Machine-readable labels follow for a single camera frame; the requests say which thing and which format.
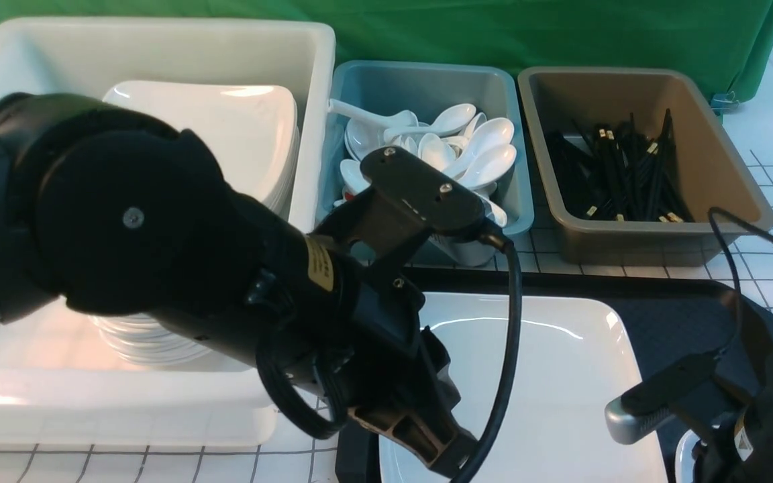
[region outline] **blue plastic bin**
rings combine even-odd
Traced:
[[[392,115],[404,109],[417,114],[422,122],[432,122],[444,109],[469,102],[488,119],[504,117],[515,123],[512,144],[518,151],[512,171],[499,181],[491,198],[506,210],[509,224],[506,235],[527,233],[533,225],[533,193],[527,169],[527,147],[518,92],[512,76],[500,68],[476,65],[422,64],[354,60],[341,64],[333,74],[331,97],[377,114]],[[324,150],[318,186],[316,220],[320,222],[341,197],[340,162],[350,155],[344,147],[344,128],[348,118],[329,114],[326,121]],[[370,260],[365,250],[355,256]],[[454,261],[429,244],[420,250],[414,264],[442,266]]]

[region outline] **white ceramic spoon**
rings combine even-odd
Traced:
[[[430,126],[405,126],[405,127],[390,127],[384,131],[384,140],[391,140],[396,136],[405,134],[417,134],[421,132],[432,132],[439,136],[450,136],[455,134],[473,119],[473,115],[476,114],[476,106],[473,104],[457,104],[456,106],[449,107],[447,110],[440,113],[435,119],[435,122]]]
[[[411,111],[402,111],[400,113],[393,114],[392,116],[381,116],[375,113],[369,113],[365,109],[361,109],[357,106],[347,104],[347,102],[331,99],[327,104],[328,113],[337,113],[343,116],[347,116],[350,119],[356,119],[359,122],[369,123],[369,125],[376,125],[381,128],[390,127],[409,127],[418,126],[419,121],[417,114]]]
[[[491,195],[493,195],[494,192],[496,192],[496,190],[497,190],[496,183],[488,183],[485,186],[475,189],[474,192],[476,192],[476,195],[479,195],[482,198],[491,199]]]
[[[476,113],[476,117],[471,119],[464,129],[461,129],[459,136],[469,140],[473,136],[473,132],[476,131],[476,128],[478,126],[484,125],[484,123],[487,121],[488,116],[486,116],[485,113]]]
[[[371,186],[371,183],[362,177],[360,162],[356,159],[343,159],[338,165],[338,171],[342,175],[344,186],[347,187],[351,195],[359,195]]]
[[[458,182],[471,191],[481,189],[506,174],[515,164],[517,156],[518,150],[512,144],[495,146],[476,157],[467,167],[467,171],[458,178]]]
[[[461,156],[461,153],[467,149],[467,143],[470,140],[464,136],[449,136],[448,138],[442,138],[442,141],[455,151],[455,156]]]
[[[348,125],[344,128],[344,145],[348,154],[356,161],[362,161],[364,157],[378,148],[384,146],[380,141],[383,129],[358,119],[348,119]]]
[[[497,224],[500,228],[503,228],[506,226],[507,223],[509,223],[509,216],[506,215],[506,210],[503,210],[503,208],[500,208],[500,205],[497,203],[494,203],[490,199],[486,199],[484,196],[480,195],[479,193],[476,193],[476,196],[479,196],[479,199],[482,199],[482,202],[485,203],[485,205],[490,206],[491,208],[491,215],[494,217],[494,223]]]
[[[401,140],[401,147],[408,153],[411,153],[411,155],[415,155],[419,152],[417,141],[414,140],[414,138],[411,136],[405,137]]]
[[[511,143],[514,135],[515,125],[512,121],[506,118],[489,120],[473,132],[473,137],[467,143],[467,149],[443,171],[443,174],[450,178],[458,178],[460,174],[467,171],[476,157],[491,148]]]
[[[419,141],[418,153],[420,159],[438,171],[443,171],[455,161],[455,151],[431,132]]]

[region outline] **chopstick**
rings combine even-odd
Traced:
[[[644,219],[649,221],[658,216],[658,203],[660,201],[660,181],[664,174],[666,160],[668,159],[670,147],[670,128],[672,116],[670,110],[664,114],[664,124],[660,129],[658,137],[659,156],[653,165],[652,182],[648,191],[648,207],[644,213]]]
[[[637,149],[637,126],[634,123],[634,113],[629,114],[629,126],[631,126],[631,155],[628,159],[628,169],[631,172],[634,219],[640,220],[643,217],[643,201],[642,196],[640,196],[640,177],[637,175],[639,163],[637,157],[640,156],[640,152]]]
[[[589,180],[580,167],[580,159],[588,155],[565,140],[558,131],[546,135],[546,143],[562,202],[569,212],[580,213],[580,217],[584,219],[592,218],[598,211],[598,203]]]
[[[598,146],[598,153],[601,155],[601,163],[604,165],[605,176],[607,177],[607,187],[610,190],[610,196],[613,200],[613,208],[616,211],[616,220],[619,222],[625,221],[625,205],[623,204],[622,186],[619,184],[619,169],[616,166],[616,162],[613,159],[613,153],[611,153],[611,147],[608,146],[608,142],[613,141],[608,138],[607,126],[596,126],[598,132],[598,138],[595,142]]]
[[[694,217],[690,214],[687,205],[684,204],[682,195],[679,195],[678,190],[672,186],[669,175],[665,174],[662,182],[662,199],[666,202],[666,205],[670,206],[684,222],[693,223]]]
[[[613,131],[607,130],[608,146],[613,159],[613,165],[616,168],[616,175],[619,178],[619,186],[622,186],[623,195],[625,195],[625,214],[626,219],[635,219],[634,202],[635,195],[632,192],[631,185],[626,179],[626,167],[625,167],[625,154],[622,152],[622,146],[619,144],[619,140],[614,138]]]
[[[592,153],[592,156],[589,157],[598,159],[598,152],[595,150],[595,145],[592,143],[592,141],[589,140],[589,136],[586,135],[586,132],[583,132],[583,129],[580,128],[580,125],[576,120],[571,119],[571,124],[574,126],[577,134],[580,134],[580,138],[582,138],[583,142],[586,143],[586,148],[590,153]],[[586,158],[579,159],[578,161],[580,162],[580,165],[587,171],[595,171],[595,169],[598,168],[597,166],[590,164]]]

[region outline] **white plastic bin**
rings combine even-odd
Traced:
[[[0,25],[0,98],[101,98],[124,80],[281,85],[301,123],[291,221],[311,229],[335,56],[327,25],[251,19],[25,18]],[[0,443],[255,446],[276,411],[218,354],[147,370],[61,301],[0,328]]]

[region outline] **black tray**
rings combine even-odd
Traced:
[[[405,275],[429,292],[504,294],[507,290],[504,272],[408,268]],[[610,305],[625,324],[643,379],[685,354],[716,348],[734,328],[735,293],[721,282],[544,273],[525,273],[523,279],[528,296],[582,297]],[[761,358],[773,348],[773,314],[747,300],[742,320],[740,341],[727,352],[718,373],[755,392],[764,379]],[[685,431],[678,420],[658,431],[671,482],[676,446]],[[357,425],[345,428],[338,442],[336,474],[340,483],[381,483],[378,438]]]

